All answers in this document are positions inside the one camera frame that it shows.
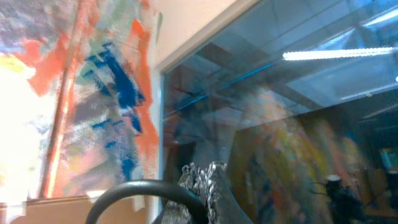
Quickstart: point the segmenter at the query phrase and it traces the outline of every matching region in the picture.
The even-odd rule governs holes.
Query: black hose
[[[100,215],[114,202],[134,195],[153,195],[187,206],[196,223],[208,223],[206,208],[191,191],[163,180],[134,180],[107,190],[94,203],[86,224],[96,224]]]

